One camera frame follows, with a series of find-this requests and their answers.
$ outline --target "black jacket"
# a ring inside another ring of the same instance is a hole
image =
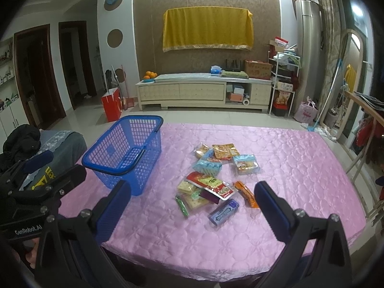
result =
[[[40,149],[39,129],[23,124],[12,131],[3,145],[0,154],[0,172],[3,173],[21,160],[34,156]]]

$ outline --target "yellow cloth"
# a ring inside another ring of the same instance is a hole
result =
[[[247,9],[193,6],[164,13],[163,51],[247,49],[253,46],[252,13]]]
[[[349,91],[353,92],[356,81],[356,71],[353,69],[351,64],[348,64],[347,71],[345,72],[345,81],[348,84]]]

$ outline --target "pink bag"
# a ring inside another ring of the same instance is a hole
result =
[[[300,123],[312,123],[316,118],[317,108],[314,102],[307,97],[307,102],[302,102],[294,114],[294,119]]]

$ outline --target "quilted pink bedspread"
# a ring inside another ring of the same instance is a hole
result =
[[[242,154],[254,154],[257,175],[236,176],[225,164],[218,178],[243,181],[251,191],[265,180],[293,209],[311,216],[338,213],[349,244],[364,229],[360,201],[340,163],[316,133],[258,127],[164,124],[162,154],[141,196],[132,197],[110,240],[103,244],[117,255],[149,268],[197,280],[224,282],[268,271],[283,249],[259,209],[245,205],[220,228],[207,215],[209,205],[185,219],[174,198],[179,182],[192,170],[191,154],[200,142],[234,143]],[[109,190],[88,170],[84,183],[62,198],[60,213],[78,215],[93,208]],[[306,253],[312,246],[307,246]]]

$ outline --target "green towel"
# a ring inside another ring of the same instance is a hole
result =
[[[221,72],[222,77],[228,77],[228,78],[243,78],[243,79],[249,79],[249,76],[244,71],[226,71],[223,70]]]

